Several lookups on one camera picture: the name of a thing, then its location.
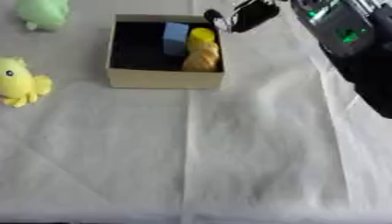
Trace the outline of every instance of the yellow cylinder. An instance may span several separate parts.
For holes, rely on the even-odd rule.
[[[188,39],[188,50],[193,52],[195,49],[200,48],[200,45],[205,43],[214,42],[215,33],[207,28],[194,28]]]

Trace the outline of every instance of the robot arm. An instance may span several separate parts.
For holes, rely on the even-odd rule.
[[[226,32],[245,32],[275,17],[275,1],[248,0],[225,19],[208,10],[205,18]],[[290,0],[298,20],[382,116],[392,118],[392,8],[376,0]]]

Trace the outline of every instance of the green light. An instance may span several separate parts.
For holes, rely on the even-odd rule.
[[[355,32],[349,33],[347,36],[343,38],[343,43],[351,43],[358,39],[358,34]]]
[[[311,18],[314,18],[317,15],[316,11],[311,10],[309,11],[309,16],[311,16]]]

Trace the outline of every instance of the toy eye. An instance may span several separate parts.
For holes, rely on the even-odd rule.
[[[13,75],[14,75],[14,73],[13,73],[12,71],[7,71],[7,72],[5,72],[5,74],[6,74],[7,76],[13,76]]]

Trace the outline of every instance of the white tablecloth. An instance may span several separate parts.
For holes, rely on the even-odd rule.
[[[229,12],[238,1],[73,0],[55,33],[26,31],[13,2],[0,1],[0,54],[24,57],[56,88],[35,105],[0,106],[0,219],[239,223],[228,217],[390,209],[392,123],[312,37],[300,40],[288,5],[222,35],[221,90],[185,91],[109,87],[113,14]]]

